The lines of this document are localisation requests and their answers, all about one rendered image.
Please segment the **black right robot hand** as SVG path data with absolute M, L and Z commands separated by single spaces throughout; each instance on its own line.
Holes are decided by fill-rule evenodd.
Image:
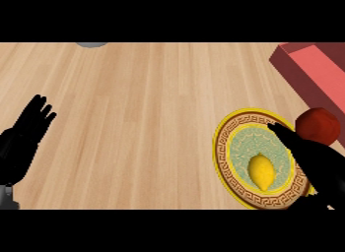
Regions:
M 345 210 L 345 157 L 328 146 L 305 140 L 280 123 L 268 124 L 268 128 L 290 149 L 317 191 L 315 195 L 300 196 L 288 209 L 323 211 L 331 207 Z

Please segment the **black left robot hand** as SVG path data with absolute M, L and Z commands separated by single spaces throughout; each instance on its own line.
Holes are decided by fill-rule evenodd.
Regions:
M 37 94 L 12 128 L 0 134 L 0 185 L 15 185 L 25 177 L 38 145 L 56 113 Z

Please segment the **yellow lemon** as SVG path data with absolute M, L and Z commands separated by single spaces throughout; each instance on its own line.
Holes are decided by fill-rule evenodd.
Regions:
M 275 180 L 275 168 L 271 160 L 257 154 L 249 162 L 249 176 L 262 191 L 266 191 Z

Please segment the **yellow patterned plate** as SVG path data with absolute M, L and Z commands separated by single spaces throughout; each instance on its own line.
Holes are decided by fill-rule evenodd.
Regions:
M 216 173 L 226 191 L 249 209 L 284 210 L 299 197 L 314 194 L 314 187 L 268 124 L 293 124 L 272 111 L 241 108 L 231 112 L 216 127 L 213 158 Z M 262 154 L 274 165 L 275 179 L 262 191 L 249 175 L 249 162 Z

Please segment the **red open box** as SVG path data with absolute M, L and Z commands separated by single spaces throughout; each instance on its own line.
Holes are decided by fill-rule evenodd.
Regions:
M 281 43 L 269 61 L 308 107 L 337 117 L 345 148 L 345 42 Z

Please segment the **red round fruit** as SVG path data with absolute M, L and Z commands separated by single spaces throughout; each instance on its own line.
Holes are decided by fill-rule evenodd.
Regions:
M 296 120 L 296 132 L 303 139 L 330 146 L 340 135 L 340 122 L 324 108 L 311 108 Z

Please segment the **grey round object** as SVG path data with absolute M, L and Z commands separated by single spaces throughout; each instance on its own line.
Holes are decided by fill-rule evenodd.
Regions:
M 77 42 L 77 44 L 84 48 L 96 48 L 108 44 L 108 42 Z

